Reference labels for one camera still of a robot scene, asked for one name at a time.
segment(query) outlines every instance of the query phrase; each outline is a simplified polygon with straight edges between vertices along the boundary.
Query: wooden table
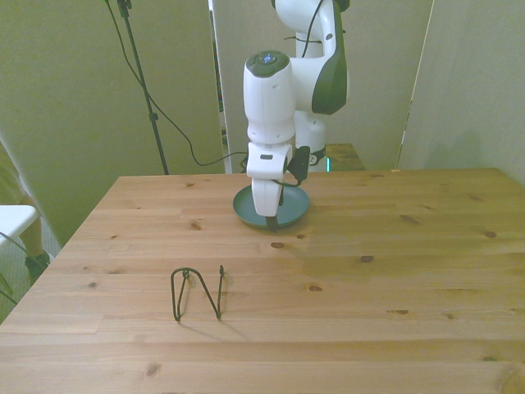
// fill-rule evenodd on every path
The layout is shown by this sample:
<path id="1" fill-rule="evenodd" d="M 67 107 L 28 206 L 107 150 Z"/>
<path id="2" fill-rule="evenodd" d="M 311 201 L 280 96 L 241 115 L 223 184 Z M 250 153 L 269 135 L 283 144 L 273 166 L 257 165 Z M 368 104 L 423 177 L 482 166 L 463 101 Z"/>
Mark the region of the wooden table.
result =
<path id="1" fill-rule="evenodd" d="M 119 179 L 0 326 L 0 393 L 525 391 L 522 187 L 312 174 L 306 216 L 271 234 L 234 214 L 248 183 Z M 222 320 L 192 277 L 176 323 L 171 272 L 215 299 L 221 264 Z"/>

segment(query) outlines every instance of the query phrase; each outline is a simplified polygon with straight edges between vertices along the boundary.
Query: cable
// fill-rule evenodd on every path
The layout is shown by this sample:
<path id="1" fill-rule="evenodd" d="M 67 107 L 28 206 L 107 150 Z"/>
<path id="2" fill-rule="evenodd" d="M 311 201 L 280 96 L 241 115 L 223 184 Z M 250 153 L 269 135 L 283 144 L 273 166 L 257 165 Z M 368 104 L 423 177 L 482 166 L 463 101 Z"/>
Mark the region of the cable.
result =
<path id="1" fill-rule="evenodd" d="M 107 5 L 107 9 L 109 10 L 109 12 L 110 12 L 110 14 L 112 16 L 113 24 L 115 25 L 116 33 L 118 34 L 118 39 L 119 39 L 119 41 L 121 43 L 121 48 L 122 48 L 122 53 L 124 54 L 124 59 L 126 60 L 126 63 L 128 65 L 128 67 L 130 68 L 131 72 L 135 76 L 135 79 L 139 82 L 139 85 L 144 88 L 144 86 L 142 85 L 142 81 L 140 80 L 139 76 L 137 76 L 137 73 L 135 72 L 135 69 L 132 67 L 132 65 L 130 63 L 130 60 L 128 59 L 128 56 L 127 56 L 127 53 L 126 53 L 126 48 L 124 47 L 124 41 L 122 40 L 121 31 L 120 31 L 120 29 L 118 27 L 118 24 L 116 23 L 115 15 L 113 14 L 113 10 L 112 10 L 111 5 L 109 4 L 109 0 L 105 0 L 105 2 L 106 2 L 106 5 Z M 191 152 L 191 157 L 193 158 L 193 160 L 199 166 L 201 166 L 201 167 L 211 166 L 212 164 L 219 163 L 220 161 L 224 160 L 225 158 L 229 158 L 230 156 L 233 156 L 234 154 L 246 154 L 246 152 L 234 152 L 234 153 L 227 154 L 223 158 L 219 158 L 218 160 L 215 160 L 213 162 L 201 163 L 195 157 L 194 146 L 191 143 L 191 140 L 188 138 L 188 136 L 184 133 L 184 131 L 182 131 L 178 127 L 178 125 L 171 118 L 169 118 L 169 116 L 157 105 L 157 103 L 155 103 L 155 100 L 153 100 L 153 97 L 151 97 L 151 95 L 149 93 L 148 93 L 148 96 L 149 96 L 149 99 L 151 100 L 151 102 L 153 103 L 153 105 L 155 106 L 155 108 L 179 131 L 179 133 L 186 139 L 186 141 L 188 141 L 189 151 Z"/>
<path id="2" fill-rule="evenodd" d="M 322 1 L 323 0 L 319 1 L 319 4 L 317 5 L 317 8 L 315 9 L 315 12 L 313 13 L 312 20 L 310 21 L 310 26 L 308 27 L 308 34 L 306 34 L 306 45 L 304 45 L 303 56 L 301 56 L 301 57 L 304 57 L 304 55 L 306 55 L 306 51 L 308 49 L 308 44 L 310 42 L 310 34 L 312 33 L 313 22 L 315 21 L 315 17 L 317 16 L 317 13 L 319 12 L 319 9 L 321 8 Z"/>
<path id="3" fill-rule="evenodd" d="M 286 183 L 286 182 L 279 182 L 279 181 L 276 181 L 275 179 L 273 180 L 277 185 L 281 185 L 281 186 L 284 186 L 284 187 L 299 187 L 301 186 L 301 183 L 302 181 L 297 181 L 297 185 L 292 185 L 291 183 Z"/>

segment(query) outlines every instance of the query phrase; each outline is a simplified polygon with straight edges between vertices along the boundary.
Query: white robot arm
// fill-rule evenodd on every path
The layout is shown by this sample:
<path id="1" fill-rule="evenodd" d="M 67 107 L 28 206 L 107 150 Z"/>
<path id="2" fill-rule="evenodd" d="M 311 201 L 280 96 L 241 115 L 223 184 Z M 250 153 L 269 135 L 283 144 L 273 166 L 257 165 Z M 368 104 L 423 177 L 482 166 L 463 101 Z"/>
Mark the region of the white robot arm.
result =
<path id="1" fill-rule="evenodd" d="M 300 184 L 307 176 L 308 161 L 315 166 L 324 156 L 324 125 L 314 113 L 331 115 L 347 101 L 340 13 L 349 0 L 272 0 L 272 4 L 283 23 L 297 32 L 298 57 L 271 50 L 253 55 L 244 67 L 244 110 L 250 139 L 246 172 L 252 178 L 255 210 L 275 231 L 284 175 L 287 169 L 294 173 L 289 168 L 292 158 L 303 169 L 294 173 Z M 293 157 L 294 137 L 296 152 L 303 158 Z"/>

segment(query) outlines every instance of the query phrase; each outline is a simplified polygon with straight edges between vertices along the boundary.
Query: person's leg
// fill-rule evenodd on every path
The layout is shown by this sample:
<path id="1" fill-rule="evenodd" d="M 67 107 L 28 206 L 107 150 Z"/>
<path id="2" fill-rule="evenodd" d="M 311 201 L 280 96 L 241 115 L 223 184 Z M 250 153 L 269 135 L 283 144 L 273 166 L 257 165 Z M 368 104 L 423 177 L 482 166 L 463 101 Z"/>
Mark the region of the person's leg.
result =
<path id="1" fill-rule="evenodd" d="M 20 204 L 31 205 L 38 211 L 36 203 L 28 194 L 22 198 Z M 24 242 L 25 248 L 30 252 L 30 255 L 36 257 L 45 253 L 42 249 L 42 223 L 40 222 L 40 216 L 21 233 L 20 239 Z"/>

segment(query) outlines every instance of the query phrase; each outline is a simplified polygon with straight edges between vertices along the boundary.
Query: black cable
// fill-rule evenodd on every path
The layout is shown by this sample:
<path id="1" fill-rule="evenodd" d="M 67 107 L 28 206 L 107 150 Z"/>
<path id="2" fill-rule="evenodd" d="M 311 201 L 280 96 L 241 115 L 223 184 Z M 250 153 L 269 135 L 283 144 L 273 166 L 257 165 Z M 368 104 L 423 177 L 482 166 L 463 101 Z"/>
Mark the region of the black cable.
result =
<path id="1" fill-rule="evenodd" d="M 306 55 L 306 51 L 308 49 L 308 44 L 310 42 L 310 34 L 312 33 L 313 22 L 315 21 L 315 17 L 317 16 L 317 13 L 319 12 L 319 9 L 321 8 L 322 1 L 323 0 L 319 1 L 319 4 L 317 5 L 316 10 L 313 13 L 312 20 L 310 21 L 310 26 L 308 27 L 308 34 L 306 34 L 306 44 L 304 45 L 303 56 L 301 56 L 301 57 L 304 57 L 304 55 Z"/>
<path id="2" fill-rule="evenodd" d="M 111 5 L 109 4 L 109 0 L 105 0 L 105 2 L 106 2 L 106 5 L 107 5 L 107 9 L 109 10 L 109 12 L 110 12 L 110 14 L 112 16 L 113 24 L 115 25 L 116 33 L 118 34 L 118 39 L 119 39 L 119 41 L 121 43 L 121 48 L 122 48 L 122 53 L 124 54 L 124 59 L 126 60 L 126 63 L 128 65 L 128 67 L 130 68 L 131 72 L 135 76 L 135 79 L 139 82 L 139 85 L 144 88 L 144 86 L 142 85 L 142 81 L 140 80 L 139 76 L 137 76 L 137 73 L 135 72 L 135 69 L 132 67 L 132 65 L 130 63 L 130 60 L 128 59 L 128 56 L 127 56 L 127 53 L 126 53 L 126 48 L 124 47 L 124 42 L 122 40 L 121 31 L 120 31 L 120 29 L 118 27 L 118 24 L 116 23 L 115 15 L 113 14 L 113 10 L 112 10 Z M 189 150 L 191 152 L 191 157 L 193 158 L 193 160 L 199 166 L 205 167 L 205 166 L 210 166 L 210 165 L 215 164 L 215 163 L 219 163 L 220 161 L 224 160 L 225 158 L 229 158 L 230 156 L 233 156 L 234 154 L 246 154 L 246 152 L 234 152 L 234 153 L 227 154 L 223 158 L 219 158 L 218 160 L 215 160 L 215 161 L 210 162 L 210 163 L 200 163 L 197 160 L 197 158 L 195 157 L 194 146 L 191 143 L 191 140 L 188 138 L 188 136 L 184 133 L 184 131 L 182 131 L 178 127 L 178 125 L 171 118 L 169 118 L 169 116 L 157 105 L 157 103 L 155 103 L 155 100 L 153 100 L 153 97 L 151 97 L 151 94 L 148 93 L 148 96 L 149 96 L 149 99 L 151 100 L 151 102 L 153 103 L 153 105 L 155 106 L 155 108 L 180 132 L 180 134 L 186 139 L 186 141 L 188 141 Z"/>
<path id="3" fill-rule="evenodd" d="M 291 183 L 286 183 L 286 182 L 279 182 L 279 181 L 276 181 L 275 179 L 273 180 L 277 185 L 281 185 L 281 186 L 284 186 L 284 187 L 299 187 L 301 186 L 301 182 L 302 181 L 298 181 L 296 185 L 292 185 Z"/>
<path id="4" fill-rule="evenodd" d="M 301 43 L 306 43 L 306 39 L 300 39 L 299 37 L 295 36 L 295 35 L 292 35 L 291 37 L 286 37 L 286 38 L 283 38 L 284 40 L 287 40 L 287 39 L 294 39 L 295 41 L 300 41 Z M 315 43 L 315 44 L 322 44 L 322 41 L 320 40 L 315 40 L 315 41 L 310 41 L 310 43 Z"/>

